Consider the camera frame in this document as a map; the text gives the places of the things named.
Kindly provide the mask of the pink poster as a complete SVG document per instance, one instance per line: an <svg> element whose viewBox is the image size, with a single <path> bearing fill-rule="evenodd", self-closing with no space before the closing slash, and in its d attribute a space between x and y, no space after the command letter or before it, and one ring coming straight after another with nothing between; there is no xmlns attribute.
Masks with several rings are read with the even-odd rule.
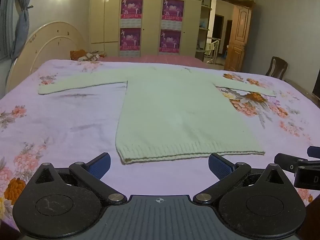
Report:
<svg viewBox="0 0 320 240"><path fill-rule="evenodd" d="M162 20L182 22L183 12L183 0L163 0Z"/></svg>
<svg viewBox="0 0 320 240"><path fill-rule="evenodd" d="M180 53L181 31L162 29L159 40L160 54Z"/></svg>
<svg viewBox="0 0 320 240"><path fill-rule="evenodd" d="M143 0L121 0L121 19L141 19Z"/></svg>
<svg viewBox="0 0 320 240"><path fill-rule="evenodd" d="M119 50L139 51L140 50L140 28L120 28Z"/></svg>

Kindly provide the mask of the dark wooden chair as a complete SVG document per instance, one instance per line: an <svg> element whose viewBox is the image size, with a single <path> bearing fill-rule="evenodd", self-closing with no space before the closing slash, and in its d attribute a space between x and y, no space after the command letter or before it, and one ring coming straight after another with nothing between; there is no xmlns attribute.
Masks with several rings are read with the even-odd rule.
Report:
<svg viewBox="0 0 320 240"><path fill-rule="evenodd" d="M273 56L270 62L269 69L265 75L282 80L288 66L289 64L285 60L277 56Z"/></svg>

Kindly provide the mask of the blue curtain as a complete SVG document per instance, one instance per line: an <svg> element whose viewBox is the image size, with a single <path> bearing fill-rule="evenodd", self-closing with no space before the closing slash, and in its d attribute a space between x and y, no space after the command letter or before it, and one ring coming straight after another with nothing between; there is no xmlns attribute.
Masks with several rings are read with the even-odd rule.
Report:
<svg viewBox="0 0 320 240"><path fill-rule="evenodd" d="M30 0L1 0L1 59L14 61L29 33Z"/></svg>

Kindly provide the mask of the pale green knit sweater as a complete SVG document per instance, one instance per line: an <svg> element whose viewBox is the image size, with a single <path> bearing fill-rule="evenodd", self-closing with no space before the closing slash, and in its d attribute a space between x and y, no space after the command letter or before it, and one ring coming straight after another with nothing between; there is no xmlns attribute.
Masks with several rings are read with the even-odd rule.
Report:
<svg viewBox="0 0 320 240"><path fill-rule="evenodd" d="M126 164L263 154L221 88L274 96L272 90L187 68L137 67L73 75L42 85L41 95L125 83L116 149Z"/></svg>

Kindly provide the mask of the lower right pink poster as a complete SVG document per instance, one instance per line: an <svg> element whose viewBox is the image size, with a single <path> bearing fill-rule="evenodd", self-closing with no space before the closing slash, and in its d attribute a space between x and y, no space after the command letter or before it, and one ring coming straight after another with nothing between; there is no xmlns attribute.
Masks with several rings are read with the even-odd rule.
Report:
<svg viewBox="0 0 320 240"><path fill-rule="evenodd" d="M180 53L181 31L162 29L159 40L160 54Z"/></svg>

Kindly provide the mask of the upper left pink poster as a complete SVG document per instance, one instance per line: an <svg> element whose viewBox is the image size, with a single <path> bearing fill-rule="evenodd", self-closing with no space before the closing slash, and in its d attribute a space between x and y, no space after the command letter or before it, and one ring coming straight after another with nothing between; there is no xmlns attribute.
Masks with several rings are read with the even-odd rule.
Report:
<svg viewBox="0 0 320 240"><path fill-rule="evenodd" d="M143 0L121 0L121 19L141 19Z"/></svg>

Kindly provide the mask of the lower left pink poster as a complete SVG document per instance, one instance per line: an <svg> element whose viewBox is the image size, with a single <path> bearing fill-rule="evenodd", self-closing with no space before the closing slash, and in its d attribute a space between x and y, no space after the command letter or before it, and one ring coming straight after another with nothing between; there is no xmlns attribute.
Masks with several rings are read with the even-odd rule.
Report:
<svg viewBox="0 0 320 240"><path fill-rule="evenodd" d="M140 28L120 28L119 50L139 51L140 50Z"/></svg>

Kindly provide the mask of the open shelf unit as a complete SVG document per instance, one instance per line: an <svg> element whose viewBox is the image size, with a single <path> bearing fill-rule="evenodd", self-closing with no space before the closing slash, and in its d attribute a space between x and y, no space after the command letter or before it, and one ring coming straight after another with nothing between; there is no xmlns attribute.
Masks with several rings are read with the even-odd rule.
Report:
<svg viewBox="0 0 320 240"><path fill-rule="evenodd" d="M201 61L204 60L204 52L206 48L207 35L209 31L209 19L211 13L212 0L201 0L201 13L199 22L199 32L197 38L197 47L195 57Z"/></svg>

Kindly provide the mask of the pink checked bed sheet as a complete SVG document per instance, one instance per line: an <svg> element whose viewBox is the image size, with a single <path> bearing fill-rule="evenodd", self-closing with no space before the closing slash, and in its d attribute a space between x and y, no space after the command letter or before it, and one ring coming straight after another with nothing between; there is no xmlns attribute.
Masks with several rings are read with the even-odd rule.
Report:
<svg viewBox="0 0 320 240"><path fill-rule="evenodd" d="M191 57L180 55L146 55L141 57L101 57L99 61L103 62L131 62L131 63L162 63L162 64L174 64L187 67L196 67L208 69L210 66L203 61Z"/></svg>

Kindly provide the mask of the upper right pink poster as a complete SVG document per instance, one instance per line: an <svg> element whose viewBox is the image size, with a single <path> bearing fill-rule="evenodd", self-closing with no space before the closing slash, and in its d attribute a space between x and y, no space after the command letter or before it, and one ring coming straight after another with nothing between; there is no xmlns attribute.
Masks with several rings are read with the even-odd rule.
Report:
<svg viewBox="0 0 320 240"><path fill-rule="evenodd" d="M182 22L183 12L183 0L163 0L162 20Z"/></svg>

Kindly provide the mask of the cream curved headboard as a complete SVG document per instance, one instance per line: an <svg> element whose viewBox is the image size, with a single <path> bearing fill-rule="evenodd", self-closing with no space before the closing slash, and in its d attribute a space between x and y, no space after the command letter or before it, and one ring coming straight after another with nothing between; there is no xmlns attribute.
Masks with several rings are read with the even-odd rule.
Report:
<svg viewBox="0 0 320 240"><path fill-rule="evenodd" d="M88 43L73 25L54 21L34 31L10 68L5 92L9 93L49 60L68 60L72 50L88 50Z"/></svg>

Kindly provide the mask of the brown wooden door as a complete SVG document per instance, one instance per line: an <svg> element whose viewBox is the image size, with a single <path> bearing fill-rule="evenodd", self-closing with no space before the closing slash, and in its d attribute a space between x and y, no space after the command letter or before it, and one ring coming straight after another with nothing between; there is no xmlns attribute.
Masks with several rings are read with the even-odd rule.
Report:
<svg viewBox="0 0 320 240"><path fill-rule="evenodd" d="M234 6L233 23L224 70L231 72L240 72L242 70L251 18L251 8Z"/></svg>

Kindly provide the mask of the cream wardrobe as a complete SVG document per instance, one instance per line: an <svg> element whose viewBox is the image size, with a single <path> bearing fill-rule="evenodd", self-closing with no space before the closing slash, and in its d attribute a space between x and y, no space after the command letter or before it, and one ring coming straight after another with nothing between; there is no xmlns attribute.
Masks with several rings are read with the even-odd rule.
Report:
<svg viewBox="0 0 320 240"><path fill-rule="evenodd" d="M143 0L141 19L121 19L121 0L91 0L89 39L92 50L107 56L139 57L159 55L162 29L181 31L180 53L194 57L197 47L201 0L183 0L182 22L162 20L163 0ZM120 51L120 28L140 28L140 50Z"/></svg>

